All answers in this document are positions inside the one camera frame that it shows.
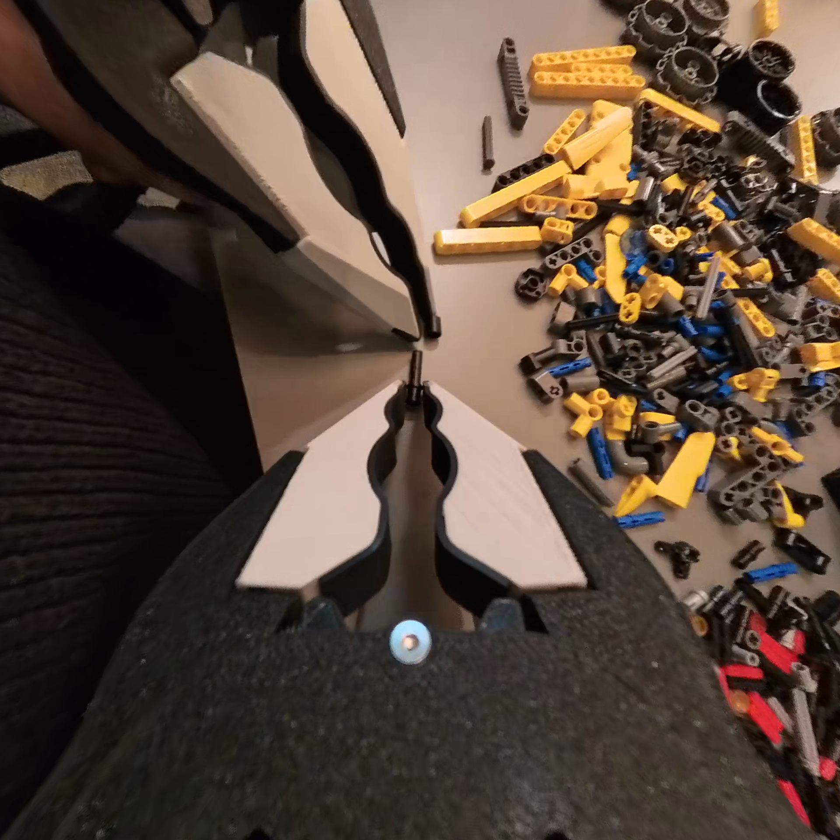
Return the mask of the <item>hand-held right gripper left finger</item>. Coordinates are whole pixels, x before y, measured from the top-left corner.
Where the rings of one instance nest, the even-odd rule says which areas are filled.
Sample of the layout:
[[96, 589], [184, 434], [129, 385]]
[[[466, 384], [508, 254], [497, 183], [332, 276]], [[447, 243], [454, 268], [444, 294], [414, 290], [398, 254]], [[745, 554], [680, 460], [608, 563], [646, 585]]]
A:
[[405, 408], [406, 387], [394, 381], [291, 453], [296, 466], [237, 588], [321, 595], [342, 615], [382, 589], [392, 551], [384, 483]]

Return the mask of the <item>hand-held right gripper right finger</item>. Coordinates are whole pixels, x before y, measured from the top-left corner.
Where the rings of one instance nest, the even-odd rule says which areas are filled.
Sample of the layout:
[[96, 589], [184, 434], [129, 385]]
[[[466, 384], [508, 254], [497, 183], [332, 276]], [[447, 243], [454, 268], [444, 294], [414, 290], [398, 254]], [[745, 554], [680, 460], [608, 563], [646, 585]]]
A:
[[441, 385], [423, 385], [440, 483], [435, 570], [480, 618], [497, 599], [584, 590], [588, 579], [526, 458], [530, 451]]

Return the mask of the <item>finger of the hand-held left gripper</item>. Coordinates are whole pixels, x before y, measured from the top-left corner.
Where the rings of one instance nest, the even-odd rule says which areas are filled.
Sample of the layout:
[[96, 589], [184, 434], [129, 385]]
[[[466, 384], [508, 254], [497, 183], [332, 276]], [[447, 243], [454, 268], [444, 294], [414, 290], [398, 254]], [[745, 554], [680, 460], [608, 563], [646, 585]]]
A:
[[402, 105], [371, 4], [289, 2], [281, 11], [280, 88], [330, 161], [329, 185], [406, 284], [425, 338], [426, 318], [438, 307]]
[[419, 340], [406, 284], [379, 257], [367, 227], [328, 189], [275, 84], [209, 52], [171, 84], [298, 236], [279, 260], [378, 328]]

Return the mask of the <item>pile of mixed building pieces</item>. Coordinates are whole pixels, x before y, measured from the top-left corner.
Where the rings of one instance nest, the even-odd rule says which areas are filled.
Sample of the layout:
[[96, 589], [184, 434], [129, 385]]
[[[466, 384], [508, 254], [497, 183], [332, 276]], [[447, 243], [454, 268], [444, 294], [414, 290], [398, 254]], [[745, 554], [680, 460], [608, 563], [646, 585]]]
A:
[[537, 252], [514, 284], [558, 299], [527, 384], [574, 416], [615, 516], [707, 494], [725, 522], [792, 544], [823, 501], [784, 485], [795, 442], [838, 403], [838, 192], [723, 132], [716, 103], [656, 91], [624, 45], [532, 58], [532, 98], [586, 103], [496, 179], [440, 257]]

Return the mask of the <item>pile of black red pins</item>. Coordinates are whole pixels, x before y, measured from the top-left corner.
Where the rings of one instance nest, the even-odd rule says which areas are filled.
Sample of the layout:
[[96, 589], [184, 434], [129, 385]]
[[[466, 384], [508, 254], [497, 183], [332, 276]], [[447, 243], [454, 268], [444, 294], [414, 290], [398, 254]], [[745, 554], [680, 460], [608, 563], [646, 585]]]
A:
[[680, 602], [725, 700], [799, 821], [839, 837], [839, 596], [746, 581]]

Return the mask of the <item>person's left hand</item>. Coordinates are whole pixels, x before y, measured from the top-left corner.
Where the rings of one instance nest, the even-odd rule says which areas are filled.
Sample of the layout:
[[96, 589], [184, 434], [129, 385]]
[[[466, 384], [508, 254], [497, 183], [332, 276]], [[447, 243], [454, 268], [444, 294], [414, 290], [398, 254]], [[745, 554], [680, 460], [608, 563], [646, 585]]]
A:
[[150, 167], [104, 129], [52, 70], [43, 44], [15, 2], [1, 2], [2, 101], [80, 154], [92, 178], [153, 188], [192, 204], [204, 199]]

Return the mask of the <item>silver wristband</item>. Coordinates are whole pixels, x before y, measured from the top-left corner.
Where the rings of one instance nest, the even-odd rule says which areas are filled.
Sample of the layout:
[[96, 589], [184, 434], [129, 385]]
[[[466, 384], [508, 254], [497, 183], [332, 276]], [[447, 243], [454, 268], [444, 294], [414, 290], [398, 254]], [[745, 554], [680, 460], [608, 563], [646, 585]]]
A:
[[46, 157], [9, 165], [1, 170], [1, 182], [21, 193], [44, 200], [58, 190], [93, 179], [81, 156], [63, 151]]

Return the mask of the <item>grey toothed rack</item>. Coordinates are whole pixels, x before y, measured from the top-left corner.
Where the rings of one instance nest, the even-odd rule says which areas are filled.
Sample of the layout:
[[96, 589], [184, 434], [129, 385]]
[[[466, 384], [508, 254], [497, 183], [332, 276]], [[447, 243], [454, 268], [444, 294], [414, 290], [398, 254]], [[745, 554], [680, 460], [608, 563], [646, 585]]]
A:
[[511, 129], [520, 132], [529, 118], [530, 107], [520, 69], [516, 43], [509, 36], [503, 38], [500, 42], [497, 68]]

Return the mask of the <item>person's dark knit sweater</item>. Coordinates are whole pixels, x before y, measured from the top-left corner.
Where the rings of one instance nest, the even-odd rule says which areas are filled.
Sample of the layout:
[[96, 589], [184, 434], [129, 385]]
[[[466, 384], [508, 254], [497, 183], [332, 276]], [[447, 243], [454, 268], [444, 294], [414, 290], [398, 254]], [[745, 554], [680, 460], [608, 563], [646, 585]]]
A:
[[4, 832], [139, 605], [261, 472], [222, 305], [2, 187]]

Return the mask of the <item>group of dark toy wheels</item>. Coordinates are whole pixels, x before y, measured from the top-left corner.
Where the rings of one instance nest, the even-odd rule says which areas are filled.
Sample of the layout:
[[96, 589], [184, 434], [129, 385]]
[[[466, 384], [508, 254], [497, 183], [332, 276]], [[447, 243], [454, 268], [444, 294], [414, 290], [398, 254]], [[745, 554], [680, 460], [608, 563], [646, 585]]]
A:
[[769, 37], [727, 42], [729, 2], [612, 2], [626, 12], [621, 35], [653, 69], [653, 88], [693, 109], [726, 110], [731, 142], [810, 181], [838, 169], [838, 108], [807, 116], [791, 86], [795, 58]]

